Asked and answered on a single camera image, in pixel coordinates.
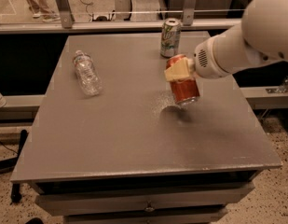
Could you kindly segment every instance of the table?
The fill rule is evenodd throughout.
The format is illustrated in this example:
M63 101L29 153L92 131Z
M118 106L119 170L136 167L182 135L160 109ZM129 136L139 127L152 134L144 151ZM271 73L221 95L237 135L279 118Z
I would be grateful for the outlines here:
M183 32L193 56L206 32ZM92 56L103 93L86 97L72 64ZM160 33L69 36L12 174L65 223L206 223L278 168L232 76L198 79L200 98L174 104Z

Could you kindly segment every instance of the clear plastic bottle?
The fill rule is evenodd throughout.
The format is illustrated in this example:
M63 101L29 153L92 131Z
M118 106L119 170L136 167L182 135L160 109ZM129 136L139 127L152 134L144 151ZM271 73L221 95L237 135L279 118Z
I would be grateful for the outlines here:
M103 85L90 56L81 50L77 50L73 63L81 90L90 96L101 93Z

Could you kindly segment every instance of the red can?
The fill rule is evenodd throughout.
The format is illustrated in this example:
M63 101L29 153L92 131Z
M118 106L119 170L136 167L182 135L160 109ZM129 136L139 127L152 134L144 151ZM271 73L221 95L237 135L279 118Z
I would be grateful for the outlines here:
M185 55L180 54L171 57L166 64L166 69L170 68L176 62L184 58ZM195 102L199 98L199 88L194 78L186 80L172 81L171 91L174 96L174 101L178 105L187 105L188 103Z

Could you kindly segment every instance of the gray tabletop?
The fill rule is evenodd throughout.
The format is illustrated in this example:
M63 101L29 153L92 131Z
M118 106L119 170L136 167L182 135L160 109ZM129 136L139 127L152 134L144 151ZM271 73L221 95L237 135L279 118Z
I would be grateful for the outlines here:
M192 56L208 33L182 33ZM72 64L92 56L103 93L88 98ZM281 161L233 77L198 79L174 105L160 34L70 36L12 174L13 182L263 170Z

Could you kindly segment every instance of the person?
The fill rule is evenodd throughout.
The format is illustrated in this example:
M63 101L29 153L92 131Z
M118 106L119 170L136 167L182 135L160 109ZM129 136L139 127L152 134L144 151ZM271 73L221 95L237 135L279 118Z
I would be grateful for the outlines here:
M43 22L58 21L58 16L48 5L47 0L26 0L29 9L33 12L33 18L38 19L43 16Z

